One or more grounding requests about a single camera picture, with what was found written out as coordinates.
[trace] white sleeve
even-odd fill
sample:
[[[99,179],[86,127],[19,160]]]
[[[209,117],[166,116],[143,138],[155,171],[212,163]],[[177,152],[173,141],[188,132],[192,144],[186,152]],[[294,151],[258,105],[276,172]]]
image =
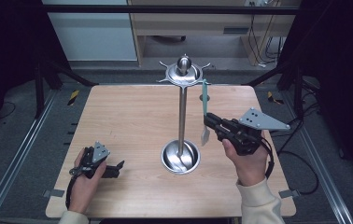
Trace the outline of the white sleeve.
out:
[[[89,220],[86,216],[76,212],[66,211],[60,219],[59,224],[88,224]]]
[[[267,179],[244,187],[237,182],[242,203],[242,223],[284,223],[281,216],[281,200],[274,196],[267,185]]]

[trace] wrist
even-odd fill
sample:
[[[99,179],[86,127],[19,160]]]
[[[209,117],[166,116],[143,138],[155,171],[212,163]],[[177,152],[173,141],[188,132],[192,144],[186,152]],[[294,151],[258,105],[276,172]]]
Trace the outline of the wrist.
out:
[[[69,205],[68,211],[84,214],[86,212],[86,208],[84,206],[82,206],[81,204],[72,204],[71,203],[71,205]]]
[[[262,182],[263,179],[265,178],[264,174],[262,174],[262,173],[257,174],[255,172],[243,173],[243,172],[237,171],[237,175],[238,175],[238,180],[240,181],[241,185],[245,186],[245,187],[256,185],[256,184]]]

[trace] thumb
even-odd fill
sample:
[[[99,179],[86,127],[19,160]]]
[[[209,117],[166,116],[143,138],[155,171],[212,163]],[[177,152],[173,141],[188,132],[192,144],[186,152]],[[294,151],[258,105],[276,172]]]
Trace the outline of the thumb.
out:
[[[229,141],[229,139],[223,139],[222,144],[225,149],[226,156],[230,159],[234,157],[236,154],[235,148],[233,144]]]
[[[106,170],[106,161],[101,162],[101,164],[98,166],[97,170],[95,171],[94,176],[92,177],[92,179],[101,179],[101,177],[103,176],[104,172]]]

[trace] clamp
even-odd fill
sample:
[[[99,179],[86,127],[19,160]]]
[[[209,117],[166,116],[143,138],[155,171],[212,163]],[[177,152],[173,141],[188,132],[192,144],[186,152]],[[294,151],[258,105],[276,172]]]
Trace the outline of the clamp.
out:
[[[290,126],[251,107],[240,119],[222,119],[213,113],[204,115],[204,125],[215,131],[218,140],[228,139],[239,156],[252,155],[263,146],[270,156],[266,177],[274,167],[273,150],[261,136],[262,130],[289,130]]]
[[[110,151],[101,143],[95,142],[94,147],[85,147],[83,156],[77,167],[72,168],[69,174],[72,176],[69,181],[68,189],[66,190],[65,206],[69,208],[71,203],[72,188],[80,175],[85,175],[91,179],[98,166],[106,160]],[[102,178],[118,178],[120,169],[123,168],[124,161],[119,162],[116,166],[107,166]]]

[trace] finger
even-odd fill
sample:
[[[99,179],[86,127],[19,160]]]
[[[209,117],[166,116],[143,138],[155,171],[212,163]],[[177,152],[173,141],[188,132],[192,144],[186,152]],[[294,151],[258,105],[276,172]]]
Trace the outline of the finger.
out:
[[[98,166],[97,170],[95,171],[94,176],[92,179],[99,180],[103,176],[104,172],[106,170],[106,161],[101,162],[101,164]]]
[[[235,148],[233,144],[228,139],[222,140],[223,147],[225,149],[226,156],[228,158],[233,158],[237,153],[235,152]]]
[[[80,150],[80,152],[78,153],[77,158],[75,159],[75,167],[78,167],[81,161],[81,158],[83,157],[84,154],[84,148]]]

